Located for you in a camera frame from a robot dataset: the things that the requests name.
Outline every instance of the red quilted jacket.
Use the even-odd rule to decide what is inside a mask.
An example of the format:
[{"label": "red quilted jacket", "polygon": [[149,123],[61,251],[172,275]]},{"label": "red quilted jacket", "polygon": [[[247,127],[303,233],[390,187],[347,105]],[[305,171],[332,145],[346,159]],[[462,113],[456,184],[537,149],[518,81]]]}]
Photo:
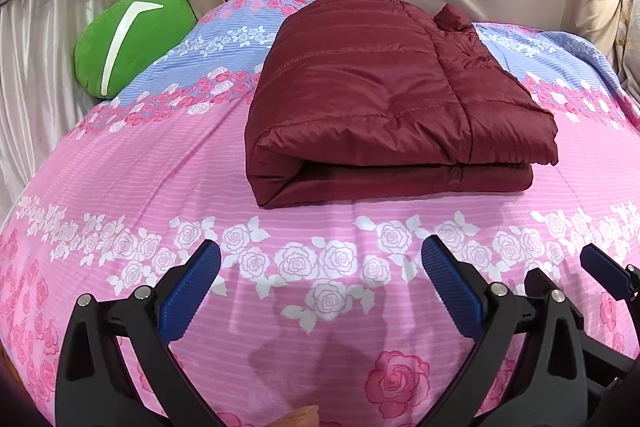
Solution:
[{"label": "red quilted jacket", "polygon": [[558,128],[451,5],[318,0],[288,17],[244,133],[265,208],[530,187]]}]

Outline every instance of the white number 7 shape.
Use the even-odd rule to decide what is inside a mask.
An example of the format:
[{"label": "white number 7 shape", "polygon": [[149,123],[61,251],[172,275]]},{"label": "white number 7 shape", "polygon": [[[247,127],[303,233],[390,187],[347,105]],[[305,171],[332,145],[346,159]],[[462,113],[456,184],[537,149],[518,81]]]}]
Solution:
[{"label": "white number 7 shape", "polygon": [[111,46],[109,46],[107,60],[105,60],[104,62],[104,69],[102,70],[102,84],[100,85],[100,93],[103,96],[107,95],[107,89],[109,87],[109,80],[111,79],[111,71],[113,70],[113,65],[116,62],[116,57],[118,57],[118,52],[120,51],[122,43],[124,42],[124,37],[127,36],[127,33],[129,32],[129,28],[131,28],[133,21],[136,20],[136,17],[142,12],[157,10],[158,8],[164,8],[164,5],[157,4],[155,2],[133,1],[127,8],[127,11],[124,12],[122,19],[120,20],[120,22],[118,23],[118,27],[116,28],[116,32],[113,35]]}]

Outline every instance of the bedsheet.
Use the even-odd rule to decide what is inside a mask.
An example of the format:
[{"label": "bedsheet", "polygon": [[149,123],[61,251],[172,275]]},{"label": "bedsheet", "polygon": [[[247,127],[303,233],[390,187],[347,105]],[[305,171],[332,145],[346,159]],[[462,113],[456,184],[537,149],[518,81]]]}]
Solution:
[{"label": "bedsheet", "polygon": [[[283,17],[312,0],[233,0],[54,150],[0,239],[0,340],[53,419],[65,327],[79,294],[154,285],[204,239],[223,267],[172,350],[230,427],[259,427],[317,403],[322,427],[410,427],[470,349],[419,266],[437,233],[488,280],[523,290],[539,267],[627,355],[626,310],[586,273],[594,242],[640,263],[640,111],[608,62],[559,32],[477,24],[483,42],[558,124],[559,164],[524,193],[444,194],[262,210],[244,174],[242,132]],[[514,343],[482,409],[513,371]],[[159,404],[127,339],[144,401]]]}]

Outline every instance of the white curtain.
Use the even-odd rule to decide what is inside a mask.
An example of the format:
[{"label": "white curtain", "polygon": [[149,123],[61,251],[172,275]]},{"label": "white curtain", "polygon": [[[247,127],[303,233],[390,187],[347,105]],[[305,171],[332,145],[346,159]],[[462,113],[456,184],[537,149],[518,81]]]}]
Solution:
[{"label": "white curtain", "polygon": [[0,223],[63,136],[96,101],[73,48],[104,0],[12,0],[0,8]]}]

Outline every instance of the green pillow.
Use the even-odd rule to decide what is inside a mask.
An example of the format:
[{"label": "green pillow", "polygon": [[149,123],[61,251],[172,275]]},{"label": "green pillow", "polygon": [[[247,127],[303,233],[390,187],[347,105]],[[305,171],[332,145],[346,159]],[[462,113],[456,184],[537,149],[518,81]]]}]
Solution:
[{"label": "green pillow", "polygon": [[76,78],[90,94],[114,98],[180,44],[196,17],[187,0],[122,0],[98,15],[76,42]]}]

